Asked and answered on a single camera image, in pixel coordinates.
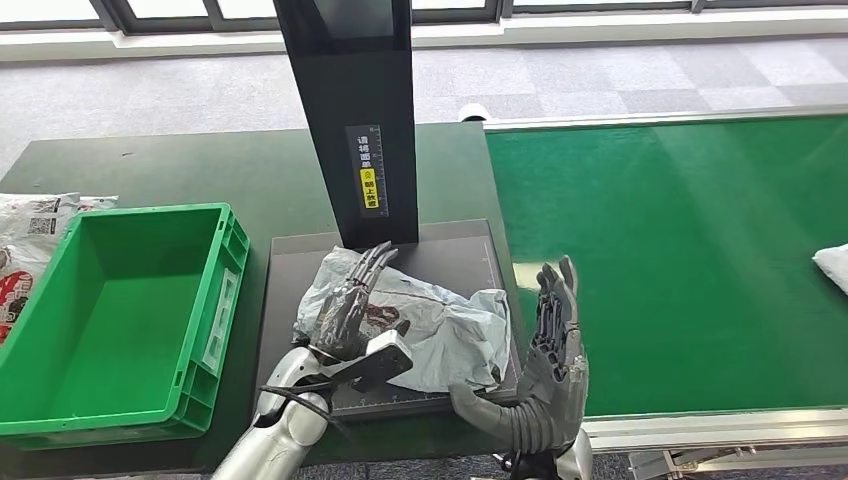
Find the green bin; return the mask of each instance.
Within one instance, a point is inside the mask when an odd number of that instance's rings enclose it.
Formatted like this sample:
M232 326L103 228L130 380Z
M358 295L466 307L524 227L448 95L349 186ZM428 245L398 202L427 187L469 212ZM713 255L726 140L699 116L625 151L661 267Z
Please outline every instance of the green bin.
M249 244L223 203L74 217L0 347L0 441L202 435Z

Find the robotic finger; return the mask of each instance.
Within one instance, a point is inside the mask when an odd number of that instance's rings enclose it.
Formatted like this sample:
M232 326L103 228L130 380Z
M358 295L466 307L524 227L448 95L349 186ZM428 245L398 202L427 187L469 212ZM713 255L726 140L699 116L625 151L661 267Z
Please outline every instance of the robotic finger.
M345 282L333 289L324 300L309 342L322 364L352 360L365 353L359 327L368 307L368 296L380 273L397 256L397 252L391 242L367 250Z

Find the white package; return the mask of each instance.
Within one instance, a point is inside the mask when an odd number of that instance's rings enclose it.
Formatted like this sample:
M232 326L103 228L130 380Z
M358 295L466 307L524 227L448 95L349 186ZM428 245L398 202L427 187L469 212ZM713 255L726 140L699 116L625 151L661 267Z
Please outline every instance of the white package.
M324 257L300 301L293 340L298 332L309 335L324 299L344 282L359 257L339 247ZM466 299L386 268L371 293L368 310L360 332L369 339L402 320L411 324L403 341L412 353L413 367L389 380L392 385L434 393L466 382L491 390L500 380L496 376L506 372L512 330L503 290L480 290Z
M0 194L0 345L78 210L79 193Z
M833 283L848 293L848 244L821 249L813 255L813 261Z
M118 196L111 195L106 197L89 197L83 195L80 197L80 212L90 212L96 210L110 210L118 206Z

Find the dark green tabletop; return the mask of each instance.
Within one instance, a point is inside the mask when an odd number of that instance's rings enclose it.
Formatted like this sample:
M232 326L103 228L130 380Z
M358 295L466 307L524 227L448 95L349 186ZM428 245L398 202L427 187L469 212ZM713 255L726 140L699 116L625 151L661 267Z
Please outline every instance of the dark green tabletop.
M417 150L420 221L487 218L505 285L515 293L480 125L419 126ZM335 230L309 133L33 142L0 181L0 191L118 194L120 205L126 207L220 201L233 207L250 237L251 251L210 431L193 440L138 445L44 452L0 447L0 474L12 476L213 470L246 428L253 408L250 399L271 238ZM350 427L368 442L351 445L331 429L309 462L435 457L498 448L453 414Z
M519 285L580 274L588 415L848 405L848 297L810 260L848 243L848 116L488 144Z

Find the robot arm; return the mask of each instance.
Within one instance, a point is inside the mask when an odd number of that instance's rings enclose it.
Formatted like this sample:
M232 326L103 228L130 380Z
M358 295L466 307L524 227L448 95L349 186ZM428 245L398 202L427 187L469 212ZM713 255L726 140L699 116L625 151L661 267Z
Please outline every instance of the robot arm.
M536 276L536 334L518 382L520 403L505 408L477 397L464 383L450 388L459 416L509 441L513 478L591 478L591 448L580 428L589 365L577 318L577 272L568 257L559 268L562 277L548 264Z

